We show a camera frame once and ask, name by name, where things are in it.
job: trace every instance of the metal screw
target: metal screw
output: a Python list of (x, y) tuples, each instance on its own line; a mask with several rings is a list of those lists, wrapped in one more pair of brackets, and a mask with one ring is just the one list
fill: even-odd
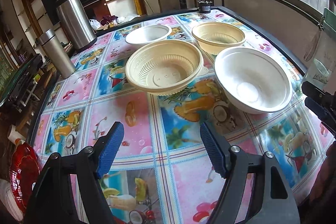
[(271, 159), (271, 158), (274, 157), (274, 154), (271, 151), (267, 151), (266, 152), (266, 157)]
[(58, 158), (58, 153), (57, 152), (54, 152), (54, 153), (52, 153), (51, 155), (50, 155), (50, 159), (57, 159)]
[(231, 146), (231, 150), (235, 153), (238, 153), (240, 151), (240, 148), (239, 146), (234, 145), (234, 146)]
[(93, 147), (92, 147), (92, 146), (87, 146), (87, 147), (84, 148), (84, 152), (85, 152), (85, 153), (88, 153), (88, 154), (89, 154), (89, 153), (91, 153), (92, 151), (93, 151)]

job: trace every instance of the red decoration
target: red decoration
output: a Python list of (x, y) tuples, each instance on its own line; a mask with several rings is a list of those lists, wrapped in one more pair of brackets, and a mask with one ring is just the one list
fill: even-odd
[(154, 216), (147, 216), (148, 220), (154, 220), (155, 217)]
[(40, 170), (41, 166), (33, 148), (26, 143), (19, 145), (13, 153), (9, 174), (16, 204), (23, 214)]
[(152, 210), (148, 210), (146, 213), (145, 213), (146, 217), (148, 218), (149, 216), (154, 216), (154, 212)]
[(211, 203), (210, 208), (214, 209), (216, 207), (216, 205), (217, 205), (217, 201), (214, 201), (213, 203)]
[(208, 203), (208, 202), (202, 202), (201, 204), (199, 204), (199, 205), (196, 207), (196, 210), (197, 210), (198, 212), (202, 212), (202, 211), (207, 212), (207, 211), (210, 211), (210, 210), (211, 210), (211, 208), (210, 208), (210, 203)]
[(128, 143), (128, 141), (123, 141), (123, 142), (121, 143), (121, 145), (122, 145), (122, 146), (129, 146), (129, 143)]
[(197, 212), (196, 214), (194, 214), (193, 220), (195, 222), (200, 222), (202, 218), (205, 218), (207, 216), (209, 216), (208, 212)]

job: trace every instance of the beige plastic bowl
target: beige plastic bowl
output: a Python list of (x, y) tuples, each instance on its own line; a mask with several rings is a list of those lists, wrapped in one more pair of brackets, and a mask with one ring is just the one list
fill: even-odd
[(210, 54), (219, 54), (223, 49), (245, 43), (244, 32), (236, 26), (222, 22), (206, 22), (192, 30), (201, 48)]
[(163, 40), (137, 50), (128, 59), (125, 73), (139, 90), (165, 96), (183, 90), (206, 72), (197, 47), (181, 40)]

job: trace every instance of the blue gripper pad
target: blue gripper pad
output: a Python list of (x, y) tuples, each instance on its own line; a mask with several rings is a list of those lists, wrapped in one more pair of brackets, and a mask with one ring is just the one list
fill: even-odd
[(201, 124), (199, 133), (215, 172), (220, 174), (222, 178), (226, 178), (227, 174), (225, 170), (225, 156), (221, 152), (221, 149), (218, 147), (214, 136), (205, 123)]
[(124, 125), (121, 122), (115, 122), (115, 124), (116, 126), (112, 126), (106, 135), (112, 134), (99, 155), (98, 168), (96, 171), (98, 179), (101, 179), (103, 175), (110, 171), (111, 165), (124, 138)]

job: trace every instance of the bowl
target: bowl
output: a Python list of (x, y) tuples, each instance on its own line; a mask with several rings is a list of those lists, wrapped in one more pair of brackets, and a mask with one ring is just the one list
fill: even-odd
[(204, 74), (200, 50), (189, 42), (164, 40), (137, 50), (127, 61), (128, 82), (154, 95), (171, 95), (183, 90)]
[(13, 196), (23, 214), (41, 170), (34, 149), (27, 143), (19, 144), (12, 155), (9, 175)]
[(171, 28), (166, 25), (148, 25), (130, 32), (126, 36), (126, 42), (132, 45), (146, 45), (166, 39), (171, 32)]
[(214, 70), (229, 101), (244, 112), (277, 112), (292, 98), (288, 75), (261, 51), (246, 47), (227, 48), (217, 55)]
[(222, 22), (199, 24), (192, 29), (192, 35), (204, 51), (215, 55), (225, 48), (241, 46), (246, 41), (241, 29)]

